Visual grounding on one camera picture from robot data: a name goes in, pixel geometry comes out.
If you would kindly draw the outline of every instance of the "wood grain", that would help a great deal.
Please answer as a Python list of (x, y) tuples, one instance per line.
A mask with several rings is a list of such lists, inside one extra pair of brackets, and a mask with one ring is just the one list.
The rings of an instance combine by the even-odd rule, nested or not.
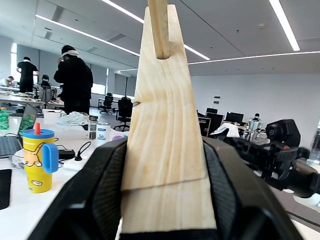
[(122, 233), (216, 229), (209, 178), (122, 193)]
[(168, 1), (148, 0), (153, 42), (157, 59), (170, 57), (169, 29), (168, 29)]
[(176, 7), (168, 5), (170, 57), (155, 56), (149, 8), (135, 89), (122, 190), (207, 176), (203, 142)]

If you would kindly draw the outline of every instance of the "green bottle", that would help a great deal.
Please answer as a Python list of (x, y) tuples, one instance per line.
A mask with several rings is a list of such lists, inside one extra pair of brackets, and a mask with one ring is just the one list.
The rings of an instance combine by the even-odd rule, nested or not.
[(1, 107), (0, 111), (0, 130), (9, 129), (9, 114), (5, 107)]

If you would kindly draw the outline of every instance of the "white headband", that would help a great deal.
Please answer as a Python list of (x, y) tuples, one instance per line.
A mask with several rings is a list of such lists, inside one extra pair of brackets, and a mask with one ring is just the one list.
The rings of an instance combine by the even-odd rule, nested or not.
[(67, 55), (67, 54), (69, 54), (69, 55), (71, 55), (71, 56), (78, 56), (78, 55), (79, 55), (78, 51), (76, 51), (76, 50), (69, 50), (69, 51), (61, 54), (61, 57), (63, 58), (63, 57), (64, 57), (65, 55)]

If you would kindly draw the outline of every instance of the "laptop screen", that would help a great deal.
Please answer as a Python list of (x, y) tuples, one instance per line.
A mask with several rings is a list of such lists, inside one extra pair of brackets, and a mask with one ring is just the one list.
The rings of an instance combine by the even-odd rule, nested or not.
[(21, 119), (18, 136), (22, 136), (24, 130), (33, 129), (37, 118), (37, 109), (30, 104), (26, 104)]

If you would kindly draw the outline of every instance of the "blue cup handle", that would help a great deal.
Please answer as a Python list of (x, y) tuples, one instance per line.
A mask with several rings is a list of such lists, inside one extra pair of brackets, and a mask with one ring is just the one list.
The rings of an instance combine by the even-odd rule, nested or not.
[(53, 143), (46, 143), (42, 146), (42, 165), (47, 174), (58, 171), (59, 150)]

